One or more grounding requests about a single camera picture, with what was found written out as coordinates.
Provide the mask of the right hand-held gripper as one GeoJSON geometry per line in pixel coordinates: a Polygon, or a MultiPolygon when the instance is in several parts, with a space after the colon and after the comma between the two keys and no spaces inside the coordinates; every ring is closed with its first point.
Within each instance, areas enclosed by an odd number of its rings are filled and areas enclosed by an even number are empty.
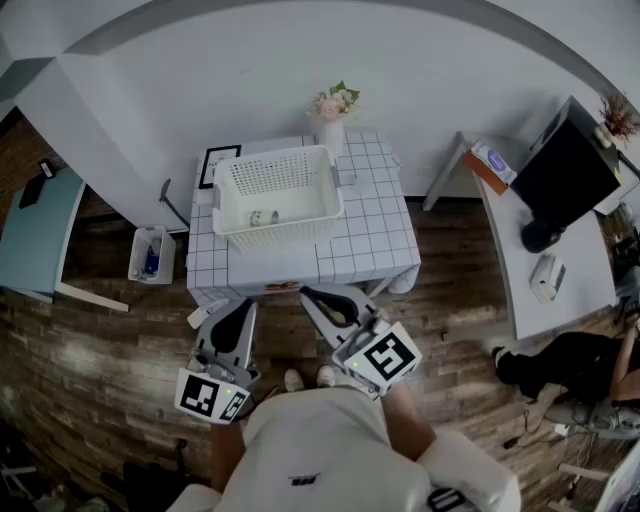
{"type": "Polygon", "coordinates": [[[400,322],[380,311],[358,287],[318,284],[300,289],[300,303],[330,345],[340,345],[333,361],[370,393],[386,395],[421,362],[421,352],[400,322]]]}

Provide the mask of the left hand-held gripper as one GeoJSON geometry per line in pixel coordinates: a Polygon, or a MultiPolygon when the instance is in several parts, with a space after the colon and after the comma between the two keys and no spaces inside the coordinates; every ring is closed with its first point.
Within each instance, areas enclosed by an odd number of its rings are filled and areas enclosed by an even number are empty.
{"type": "Polygon", "coordinates": [[[261,378],[253,359],[257,305],[252,299],[228,303],[201,325],[196,347],[178,372],[174,406],[212,424],[239,420],[261,378]]]}

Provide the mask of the white plastic laundry basket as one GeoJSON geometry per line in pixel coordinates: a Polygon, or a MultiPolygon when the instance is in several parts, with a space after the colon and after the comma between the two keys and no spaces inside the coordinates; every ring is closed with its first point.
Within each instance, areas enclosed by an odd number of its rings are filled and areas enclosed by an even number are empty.
{"type": "Polygon", "coordinates": [[[323,145],[249,154],[218,163],[212,229],[242,253],[306,246],[331,239],[344,213],[335,161],[323,145]],[[279,222],[251,227],[254,210],[279,222]]]}

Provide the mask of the person's right forearm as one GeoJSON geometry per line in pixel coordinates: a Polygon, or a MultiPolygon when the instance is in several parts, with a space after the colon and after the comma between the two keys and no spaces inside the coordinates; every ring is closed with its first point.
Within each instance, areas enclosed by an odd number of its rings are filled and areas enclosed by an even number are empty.
{"type": "Polygon", "coordinates": [[[436,440],[436,433],[416,405],[411,389],[399,382],[381,398],[392,448],[416,462],[436,440]]]}

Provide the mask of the person's left forearm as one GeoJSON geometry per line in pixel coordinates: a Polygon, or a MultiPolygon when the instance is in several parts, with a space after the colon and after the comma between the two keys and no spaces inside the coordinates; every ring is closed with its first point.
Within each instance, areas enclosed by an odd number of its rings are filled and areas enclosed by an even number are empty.
{"type": "Polygon", "coordinates": [[[211,425],[211,487],[214,490],[224,492],[245,450],[241,422],[211,425]]]}

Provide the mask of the orange tissue box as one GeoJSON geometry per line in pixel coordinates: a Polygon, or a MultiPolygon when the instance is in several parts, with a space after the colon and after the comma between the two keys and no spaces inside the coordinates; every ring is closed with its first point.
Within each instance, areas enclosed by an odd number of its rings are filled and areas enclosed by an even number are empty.
{"type": "Polygon", "coordinates": [[[498,196],[503,195],[517,174],[491,146],[477,140],[464,153],[464,164],[498,196]]]}

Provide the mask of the table with white grid cloth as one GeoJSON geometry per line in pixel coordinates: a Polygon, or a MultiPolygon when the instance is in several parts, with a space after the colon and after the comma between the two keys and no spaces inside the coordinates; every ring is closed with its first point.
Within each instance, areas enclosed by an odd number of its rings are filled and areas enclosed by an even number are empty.
{"type": "Polygon", "coordinates": [[[421,260],[400,171],[398,157],[382,133],[347,133],[337,161],[346,212],[337,222],[336,235],[285,254],[239,253],[214,234],[211,203],[192,204],[186,259],[189,292],[206,307],[225,298],[296,291],[316,283],[365,282],[370,296],[384,289],[409,291],[421,260]],[[354,172],[372,175],[375,198],[358,196],[354,172]]]}

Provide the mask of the small white basket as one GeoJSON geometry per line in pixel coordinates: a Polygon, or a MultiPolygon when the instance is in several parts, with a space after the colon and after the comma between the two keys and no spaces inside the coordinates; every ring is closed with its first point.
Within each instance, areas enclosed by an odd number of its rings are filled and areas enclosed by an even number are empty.
{"type": "Polygon", "coordinates": [[[168,285],[173,282],[176,241],[162,227],[138,228],[134,233],[128,268],[128,279],[150,285],[168,285]],[[148,251],[159,256],[158,271],[149,275],[144,272],[148,251]]]}

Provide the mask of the person's white shirt torso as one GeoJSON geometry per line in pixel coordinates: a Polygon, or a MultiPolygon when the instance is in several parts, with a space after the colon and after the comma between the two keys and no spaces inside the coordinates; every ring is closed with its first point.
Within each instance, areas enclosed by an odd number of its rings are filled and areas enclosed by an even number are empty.
{"type": "Polygon", "coordinates": [[[465,435],[434,431],[414,462],[392,448],[381,401],[349,386],[284,393],[251,415],[224,492],[189,485],[166,512],[431,512],[436,488],[477,512],[521,512],[511,470],[465,435]]]}

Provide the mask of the black floor lamp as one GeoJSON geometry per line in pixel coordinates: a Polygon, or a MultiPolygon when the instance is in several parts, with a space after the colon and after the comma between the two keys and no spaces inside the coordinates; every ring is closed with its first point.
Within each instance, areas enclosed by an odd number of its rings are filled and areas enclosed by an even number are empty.
{"type": "Polygon", "coordinates": [[[171,200],[168,197],[168,190],[171,185],[171,179],[167,178],[160,190],[159,202],[166,205],[169,210],[173,213],[173,215],[182,223],[182,225],[186,228],[186,230],[190,229],[189,222],[181,215],[181,213],[177,210],[177,208],[173,205],[171,200]]]}

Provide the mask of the white vase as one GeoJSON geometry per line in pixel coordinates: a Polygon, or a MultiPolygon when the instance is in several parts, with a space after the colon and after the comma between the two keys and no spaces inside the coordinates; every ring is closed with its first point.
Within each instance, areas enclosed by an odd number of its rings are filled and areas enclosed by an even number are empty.
{"type": "Polygon", "coordinates": [[[313,121],[313,129],[315,142],[318,145],[326,146],[332,159],[342,155],[345,132],[341,119],[318,118],[313,121]]]}

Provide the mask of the white desk device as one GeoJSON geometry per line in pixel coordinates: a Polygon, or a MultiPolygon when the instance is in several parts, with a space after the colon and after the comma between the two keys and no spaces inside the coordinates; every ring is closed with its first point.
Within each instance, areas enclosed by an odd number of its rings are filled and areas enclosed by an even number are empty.
{"type": "Polygon", "coordinates": [[[530,278],[530,288],[540,303],[553,302],[566,275],[564,262],[556,255],[543,254],[530,278]]]}

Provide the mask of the pink flower bouquet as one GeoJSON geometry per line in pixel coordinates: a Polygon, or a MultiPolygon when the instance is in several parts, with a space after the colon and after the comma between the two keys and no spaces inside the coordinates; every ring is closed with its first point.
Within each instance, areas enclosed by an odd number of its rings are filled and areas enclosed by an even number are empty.
{"type": "Polygon", "coordinates": [[[348,88],[343,81],[320,91],[310,103],[307,115],[323,121],[336,121],[354,112],[360,97],[358,90],[348,88]]]}

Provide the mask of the black round appliance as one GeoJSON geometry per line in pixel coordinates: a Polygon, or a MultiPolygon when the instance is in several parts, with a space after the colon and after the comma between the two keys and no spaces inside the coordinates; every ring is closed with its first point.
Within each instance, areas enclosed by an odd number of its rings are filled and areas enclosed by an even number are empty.
{"type": "Polygon", "coordinates": [[[538,254],[556,244],[566,228],[554,221],[534,218],[521,230],[521,242],[530,253],[538,254]]]}

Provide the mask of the teal table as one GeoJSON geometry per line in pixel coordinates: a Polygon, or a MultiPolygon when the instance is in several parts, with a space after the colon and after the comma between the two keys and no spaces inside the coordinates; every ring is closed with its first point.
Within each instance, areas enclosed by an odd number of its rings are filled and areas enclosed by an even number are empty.
{"type": "Polygon", "coordinates": [[[47,304],[57,294],[116,311],[129,306],[62,280],[67,249],[86,183],[71,168],[45,180],[37,201],[25,208],[14,194],[0,236],[0,287],[47,304]]]}

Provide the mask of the black flat device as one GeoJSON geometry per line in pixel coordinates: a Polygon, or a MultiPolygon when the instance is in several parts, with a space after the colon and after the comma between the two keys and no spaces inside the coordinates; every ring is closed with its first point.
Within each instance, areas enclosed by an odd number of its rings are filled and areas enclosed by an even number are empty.
{"type": "Polygon", "coordinates": [[[29,207],[38,201],[45,182],[46,177],[44,175],[38,175],[27,182],[19,202],[20,209],[29,207]]]}

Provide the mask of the grey desk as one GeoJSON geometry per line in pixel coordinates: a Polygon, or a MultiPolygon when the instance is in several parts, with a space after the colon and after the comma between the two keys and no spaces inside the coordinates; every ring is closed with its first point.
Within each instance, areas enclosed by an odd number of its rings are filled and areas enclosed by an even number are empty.
{"type": "Polygon", "coordinates": [[[528,153],[524,142],[476,132],[459,131],[439,175],[429,188],[422,209],[429,211],[443,195],[448,183],[465,174],[473,181],[488,216],[500,264],[508,318],[484,321],[469,327],[452,327],[443,334],[446,341],[522,340],[568,326],[616,303],[614,281],[606,245],[594,212],[573,223],[551,247],[567,272],[556,299],[541,303],[530,289],[529,279],[539,256],[527,252],[520,231],[529,210],[512,191],[497,195],[463,163],[464,153],[481,140],[497,150],[511,168],[519,167],[528,153]]]}

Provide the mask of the black monitor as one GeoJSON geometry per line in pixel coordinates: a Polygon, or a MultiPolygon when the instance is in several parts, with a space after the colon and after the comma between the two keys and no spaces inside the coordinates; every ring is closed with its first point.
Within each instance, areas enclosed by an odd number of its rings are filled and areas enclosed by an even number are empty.
{"type": "Polygon", "coordinates": [[[601,144],[598,127],[570,97],[531,146],[511,188],[534,217],[567,227],[620,187],[617,148],[601,144]]]}

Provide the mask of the dried red flower arrangement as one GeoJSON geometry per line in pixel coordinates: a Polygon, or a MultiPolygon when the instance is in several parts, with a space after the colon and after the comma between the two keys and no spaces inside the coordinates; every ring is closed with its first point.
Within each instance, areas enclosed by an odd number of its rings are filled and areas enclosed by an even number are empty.
{"type": "Polygon", "coordinates": [[[605,92],[600,101],[602,121],[595,127],[594,135],[604,149],[616,142],[626,145],[640,134],[640,114],[633,110],[624,95],[605,92]]]}

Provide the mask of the black picture frame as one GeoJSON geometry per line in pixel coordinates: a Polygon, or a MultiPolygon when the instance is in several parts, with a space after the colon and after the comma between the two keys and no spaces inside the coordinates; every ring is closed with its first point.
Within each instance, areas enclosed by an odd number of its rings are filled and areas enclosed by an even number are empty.
{"type": "Polygon", "coordinates": [[[208,148],[204,154],[198,188],[200,190],[211,189],[213,187],[215,169],[218,163],[222,160],[239,157],[241,150],[241,145],[208,148]]]}

